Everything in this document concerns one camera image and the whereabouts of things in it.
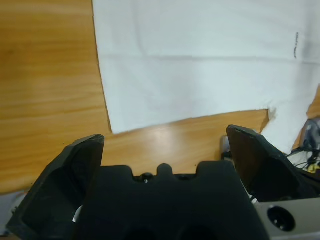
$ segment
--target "white cloth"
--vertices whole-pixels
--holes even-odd
[[[93,0],[112,131],[269,109],[262,134],[289,153],[320,79],[318,2]]]

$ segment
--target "wooden table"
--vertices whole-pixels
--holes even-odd
[[[320,94],[309,117],[319,113]],[[91,0],[0,2],[0,193],[30,187],[66,145],[95,133],[106,136],[103,165],[194,173],[220,159],[229,124],[261,131],[267,122],[266,110],[246,111],[113,135]]]

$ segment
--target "wood grain surface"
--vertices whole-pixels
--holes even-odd
[[[309,109],[320,114],[320,94]],[[74,140],[105,135],[103,165],[135,175],[194,173],[220,159],[229,124],[261,131],[266,110],[187,119],[113,135],[99,72],[91,0],[0,1],[0,193],[30,187]]]

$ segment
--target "screw hole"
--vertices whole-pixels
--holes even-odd
[[[267,212],[271,223],[284,232],[291,232],[296,227],[296,221],[292,214],[283,207],[274,206]]]

